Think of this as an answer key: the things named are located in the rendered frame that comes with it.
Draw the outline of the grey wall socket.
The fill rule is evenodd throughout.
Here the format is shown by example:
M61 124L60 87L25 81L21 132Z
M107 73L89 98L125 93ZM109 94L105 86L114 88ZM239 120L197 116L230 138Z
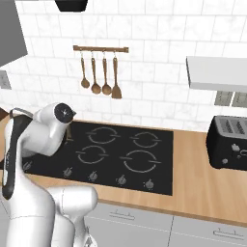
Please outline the grey wall socket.
M0 88L10 90L11 83L8 78L8 74L5 70L0 70Z
M247 108L247 93L235 93L232 107Z
M214 104L218 106L229 106L231 104L232 97L232 92L218 91L216 94Z

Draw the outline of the white wall shelf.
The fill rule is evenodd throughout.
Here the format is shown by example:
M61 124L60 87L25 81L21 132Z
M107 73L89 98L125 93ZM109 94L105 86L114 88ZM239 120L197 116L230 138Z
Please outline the white wall shelf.
M191 89L247 93L247 58L187 57Z

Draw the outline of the wooden spatula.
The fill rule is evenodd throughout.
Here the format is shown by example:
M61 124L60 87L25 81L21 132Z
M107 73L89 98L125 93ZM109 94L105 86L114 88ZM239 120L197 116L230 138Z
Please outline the wooden spatula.
M113 58L113 69L114 69L114 86L112 89L112 98L121 99L122 92L121 92L121 88L118 85L118 59L117 57Z

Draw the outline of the grey drawer front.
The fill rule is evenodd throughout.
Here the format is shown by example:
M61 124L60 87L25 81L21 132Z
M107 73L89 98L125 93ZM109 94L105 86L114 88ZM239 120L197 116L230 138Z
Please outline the grey drawer front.
M110 217L116 209L130 212L135 220ZM172 221L169 214L103 203L85 217L98 247L168 247Z
M214 235L214 230L244 235L244 240ZM247 247L247 228L175 216L169 247Z

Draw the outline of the wooden utensil rail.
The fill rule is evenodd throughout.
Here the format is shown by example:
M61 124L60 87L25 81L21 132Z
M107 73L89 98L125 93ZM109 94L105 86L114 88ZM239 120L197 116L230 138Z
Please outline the wooden utensil rail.
M123 52L128 53L128 47L73 46L74 51Z

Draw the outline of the grey wall cupboard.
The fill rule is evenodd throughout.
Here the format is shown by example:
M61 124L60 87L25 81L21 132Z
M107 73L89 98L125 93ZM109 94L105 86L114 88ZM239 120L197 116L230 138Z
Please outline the grey wall cupboard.
M28 54L14 0L0 0L0 67Z

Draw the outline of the black toaster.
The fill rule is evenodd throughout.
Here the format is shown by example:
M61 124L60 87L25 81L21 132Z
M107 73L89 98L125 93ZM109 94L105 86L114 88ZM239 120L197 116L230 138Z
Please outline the black toaster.
M247 171L247 118L214 116L206 150L213 168Z

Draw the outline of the small wooden spoon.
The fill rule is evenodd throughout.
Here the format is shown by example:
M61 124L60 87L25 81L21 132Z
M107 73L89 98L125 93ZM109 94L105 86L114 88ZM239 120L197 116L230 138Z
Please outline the small wooden spoon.
M90 82L86 78L84 58L81 58L81 67L82 67L82 72L83 72L83 78L82 78L82 81L81 81L81 86L83 88L88 89L90 87Z

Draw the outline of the black extractor hood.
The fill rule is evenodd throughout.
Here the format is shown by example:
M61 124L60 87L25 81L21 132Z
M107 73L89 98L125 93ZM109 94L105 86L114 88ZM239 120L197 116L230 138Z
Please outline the black extractor hood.
M87 8L88 0L55 0L60 12L81 13Z

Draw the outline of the black hob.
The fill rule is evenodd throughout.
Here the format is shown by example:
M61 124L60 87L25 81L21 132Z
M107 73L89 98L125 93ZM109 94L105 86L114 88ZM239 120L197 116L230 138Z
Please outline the black hob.
M32 175L172 195L173 141L169 130L73 122L58 152L25 158L23 169Z

